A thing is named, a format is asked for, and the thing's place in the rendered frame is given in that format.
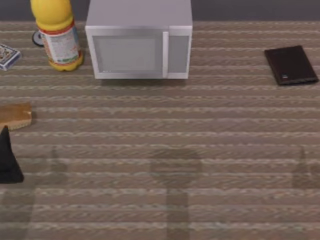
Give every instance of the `black object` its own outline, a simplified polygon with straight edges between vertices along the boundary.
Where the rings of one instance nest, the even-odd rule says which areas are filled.
[[[40,48],[43,48],[44,42],[42,41],[41,33],[39,31],[35,31],[32,35],[32,42]]]
[[[12,151],[9,129],[5,126],[0,134],[0,184],[19,184],[24,180]]]
[[[279,86],[315,84],[319,79],[302,46],[264,51]]]

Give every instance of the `yellow bottle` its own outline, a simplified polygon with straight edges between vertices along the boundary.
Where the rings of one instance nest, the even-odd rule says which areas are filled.
[[[84,62],[70,0],[31,0],[49,64],[58,71],[74,71]]]

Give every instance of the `deck of cards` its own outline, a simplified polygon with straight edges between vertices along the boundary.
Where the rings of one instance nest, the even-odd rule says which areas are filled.
[[[0,44],[0,70],[7,71],[21,58],[21,52]]]

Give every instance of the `black triangular object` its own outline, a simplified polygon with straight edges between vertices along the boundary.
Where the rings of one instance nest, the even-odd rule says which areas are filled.
[[[9,129],[5,126],[0,134],[0,184],[19,184],[24,180],[12,151]]]

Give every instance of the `dark background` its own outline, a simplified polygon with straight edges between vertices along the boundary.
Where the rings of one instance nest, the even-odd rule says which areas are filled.
[[[76,20],[85,21],[90,0],[71,1]],[[30,0],[0,0],[0,10],[0,21],[34,21]],[[319,0],[192,0],[192,10],[195,21],[320,20]]]

